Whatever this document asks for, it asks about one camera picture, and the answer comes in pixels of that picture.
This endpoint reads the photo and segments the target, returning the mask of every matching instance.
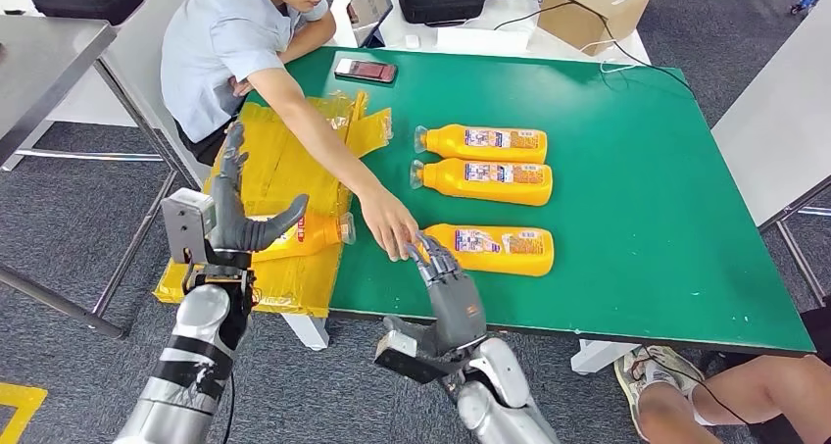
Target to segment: robot finger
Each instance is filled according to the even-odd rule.
[[[413,261],[415,261],[415,265],[418,266],[418,273],[421,274],[421,278],[424,279],[424,282],[430,282],[436,278],[438,272],[436,272],[436,269],[430,263],[424,260],[424,257],[421,256],[421,253],[418,252],[415,245],[407,243],[406,246],[408,253],[410,253],[410,257]]]
[[[446,274],[459,268],[456,258],[434,237],[425,236],[422,242],[425,242],[427,254],[430,255],[430,263],[436,269],[436,273]]]

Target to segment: gray table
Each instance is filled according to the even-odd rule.
[[[92,311],[59,293],[26,278],[0,263],[0,283],[7,284],[50,307],[83,321],[111,337],[123,337],[123,329],[102,316],[126,274],[139,245],[147,235],[162,199],[179,173],[197,187],[164,138],[142,116],[111,72],[101,54],[116,39],[116,31],[103,21],[0,16],[0,162],[15,154],[26,138],[64,99],[78,80],[95,68],[126,111],[146,135],[156,154],[76,153],[27,150],[26,155],[105,161],[158,161],[170,171],[153,204],[133,234],[129,245]]]

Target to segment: tablet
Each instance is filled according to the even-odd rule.
[[[346,7],[359,47],[382,46],[378,28],[392,11],[391,0],[351,0]]]

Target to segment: cardboard box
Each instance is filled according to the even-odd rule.
[[[537,26],[581,49],[609,40],[609,31],[615,39],[627,37],[641,21],[647,3],[649,0],[543,0],[541,9],[554,9],[543,11]],[[583,52],[597,55],[610,46],[613,44],[591,45]]]

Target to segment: orange bottle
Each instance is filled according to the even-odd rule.
[[[251,217],[265,220],[269,217]],[[268,248],[252,255],[252,262],[309,256],[335,243],[355,243],[355,219],[346,213],[341,217],[306,212],[300,220],[274,240]]]
[[[440,223],[424,233],[450,250],[465,270],[540,276],[554,264],[554,237],[542,228]]]
[[[415,128],[415,152],[444,158],[496,162],[545,163],[548,135],[530,128],[474,127],[451,123]]]
[[[422,186],[448,196],[543,206],[551,198],[554,177],[547,165],[466,162],[449,158],[410,166],[410,186]]]

